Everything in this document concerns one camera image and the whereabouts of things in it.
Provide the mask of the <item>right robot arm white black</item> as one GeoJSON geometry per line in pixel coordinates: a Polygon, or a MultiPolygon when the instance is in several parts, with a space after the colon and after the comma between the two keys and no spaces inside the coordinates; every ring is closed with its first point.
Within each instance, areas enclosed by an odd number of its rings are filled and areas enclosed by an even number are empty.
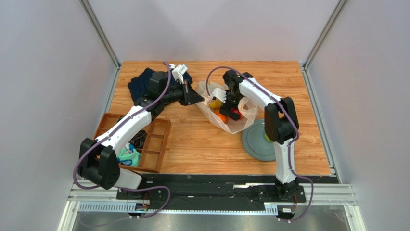
{"type": "Polygon", "coordinates": [[[273,143],[277,170],[275,195],[279,200],[292,198],[299,186],[300,177],[295,172],[294,148],[299,138],[299,123],[294,101],[282,98],[261,86],[251,74],[228,68],[223,75],[228,89],[223,93],[220,112],[239,120],[239,101],[247,97],[264,110],[264,133],[273,143]]]}

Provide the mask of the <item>yellow fake lemon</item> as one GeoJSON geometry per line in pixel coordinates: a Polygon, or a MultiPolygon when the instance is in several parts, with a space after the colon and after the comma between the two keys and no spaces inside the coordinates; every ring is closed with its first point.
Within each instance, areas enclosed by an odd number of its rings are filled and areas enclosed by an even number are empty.
{"type": "Polygon", "coordinates": [[[210,104],[209,104],[209,107],[212,108],[212,109],[218,109],[218,108],[221,107],[221,105],[222,105],[222,101],[220,101],[220,100],[211,100],[210,104]]]}

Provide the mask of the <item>translucent plastic bag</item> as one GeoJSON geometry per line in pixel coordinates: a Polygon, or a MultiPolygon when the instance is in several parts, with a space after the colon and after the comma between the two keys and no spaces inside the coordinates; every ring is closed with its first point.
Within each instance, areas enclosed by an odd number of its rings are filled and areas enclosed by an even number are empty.
{"type": "Polygon", "coordinates": [[[216,97],[209,96],[213,90],[227,90],[226,85],[215,82],[200,81],[197,93],[204,100],[196,104],[209,122],[217,128],[230,134],[236,134],[250,127],[258,115],[258,106],[247,97],[240,100],[222,102],[216,97]]]}

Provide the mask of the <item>orange fake fruit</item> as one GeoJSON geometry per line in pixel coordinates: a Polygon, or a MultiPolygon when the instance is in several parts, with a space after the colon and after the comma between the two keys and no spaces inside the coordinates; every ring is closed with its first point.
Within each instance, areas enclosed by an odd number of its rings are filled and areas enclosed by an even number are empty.
{"type": "Polygon", "coordinates": [[[214,114],[224,123],[227,124],[228,122],[228,117],[224,114],[222,114],[219,110],[215,110],[214,114]]]}

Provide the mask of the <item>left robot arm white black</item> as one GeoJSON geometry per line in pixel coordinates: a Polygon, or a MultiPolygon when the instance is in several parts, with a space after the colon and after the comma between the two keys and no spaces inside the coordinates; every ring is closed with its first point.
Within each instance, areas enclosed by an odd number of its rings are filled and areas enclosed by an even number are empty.
{"type": "Polygon", "coordinates": [[[147,89],[119,122],[97,139],[86,138],[81,143],[73,175],[94,183],[93,188],[136,190],[142,177],[119,166],[120,151],[141,129],[154,121],[166,105],[179,102],[188,106],[203,101],[190,81],[184,78],[186,71],[186,66],[178,65],[167,72],[153,72],[147,89]]]}

